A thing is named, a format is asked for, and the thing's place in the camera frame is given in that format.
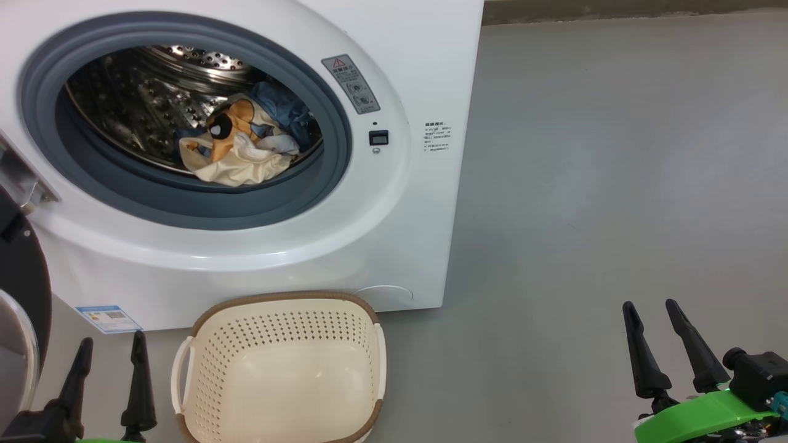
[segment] warning label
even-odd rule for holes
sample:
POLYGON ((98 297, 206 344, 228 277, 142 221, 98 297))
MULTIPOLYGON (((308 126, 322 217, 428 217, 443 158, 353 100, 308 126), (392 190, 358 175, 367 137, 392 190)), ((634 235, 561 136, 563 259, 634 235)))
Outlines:
POLYGON ((448 151, 452 127, 443 121, 431 121, 424 124, 424 152, 448 151))
POLYGON ((336 57, 324 58, 321 60, 326 69, 329 70, 337 83, 340 84, 345 94, 355 107, 355 112, 366 114, 381 110, 377 104, 375 94, 372 93, 369 84, 364 80, 364 76, 355 63, 348 55, 337 55, 336 57))

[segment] sticker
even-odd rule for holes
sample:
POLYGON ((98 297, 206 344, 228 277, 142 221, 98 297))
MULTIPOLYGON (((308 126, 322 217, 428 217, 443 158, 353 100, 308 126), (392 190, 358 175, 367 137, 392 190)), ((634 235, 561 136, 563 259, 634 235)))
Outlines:
POLYGON ((348 98, 355 107, 355 112, 359 114, 366 114, 381 110, 381 106, 377 104, 375 94, 372 93, 369 84, 366 84, 364 76, 355 67, 355 63, 350 59, 350 56, 337 55, 336 57, 324 58, 321 60, 323 65, 329 70, 334 80, 345 91, 348 98))
POLYGON ((443 121, 431 121, 424 124, 424 152, 448 151, 452 127, 443 121))
POLYGON ((76 310, 103 333, 124 333, 142 330, 137 322, 126 315, 118 306, 82 306, 77 307, 76 310))

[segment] white washing machine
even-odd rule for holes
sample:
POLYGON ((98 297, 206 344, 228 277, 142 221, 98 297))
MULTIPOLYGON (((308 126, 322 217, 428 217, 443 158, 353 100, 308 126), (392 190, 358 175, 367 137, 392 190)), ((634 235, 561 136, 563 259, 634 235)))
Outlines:
POLYGON ((3 2, 0 179, 30 212, 54 293, 106 332, 186 327, 223 300, 303 289, 379 311, 439 307, 481 10, 3 2), (222 96, 190 69, 219 89, 265 80, 294 93, 314 146, 261 184, 179 170, 162 128, 199 127, 222 96), (177 119, 159 121, 159 105, 177 119))

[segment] basket handle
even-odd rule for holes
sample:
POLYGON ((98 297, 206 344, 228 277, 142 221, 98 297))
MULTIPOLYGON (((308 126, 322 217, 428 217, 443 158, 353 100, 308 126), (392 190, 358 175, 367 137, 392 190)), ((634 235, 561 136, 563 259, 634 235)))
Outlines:
MULTIPOLYGON (((180 348, 178 348, 178 352, 175 354, 175 361, 173 362, 173 372, 169 376, 169 395, 172 397, 173 400, 173 409, 175 409, 176 414, 183 414, 184 413, 184 404, 181 398, 186 397, 184 392, 184 397, 180 396, 180 373, 183 372, 181 368, 184 365, 184 360, 186 359, 186 350, 192 350, 189 344, 191 341, 194 340, 194 337, 189 336, 186 337, 183 343, 180 344, 180 348)), ((188 391, 188 381, 191 379, 191 362, 193 362, 194 352, 189 352, 189 366, 186 370, 186 389, 188 391)))
POLYGON ((375 332, 377 333, 377 352, 381 362, 381 372, 377 382, 377 398, 383 400, 386 394, 386 339, 383 337, 383 328, 380 323, 375 323, 375 332))

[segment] laundry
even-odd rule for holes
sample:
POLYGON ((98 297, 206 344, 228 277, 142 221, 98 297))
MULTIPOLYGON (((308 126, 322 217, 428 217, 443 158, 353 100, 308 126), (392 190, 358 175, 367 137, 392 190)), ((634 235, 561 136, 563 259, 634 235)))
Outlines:
POLYGON ((293 136, 302 150, 309 148, 309 108, 298 95, 288 89, 261 82, 252 88, 249 97, 278 123, 278 128, 293 136))
POLYGON ((258 83, 250 93, 233 95, 214 110, 207 129, 176 130, 177 153, 200 180, 233 187, 261 183, 283 172, 309 147, 309 118, 307 106, 295 94, 258 83))
POLYGON ((203 154, 213 146, 208 133, 183 137, 178 143, 184 165, 200 180, 233 188, 262 183, 276 177, 290 167, 298 154, 297 143, 287 134, 260 139, 255 146, 250 136, 238 132, 230 151, 217 162, 212 162, 210 157, 203 154))

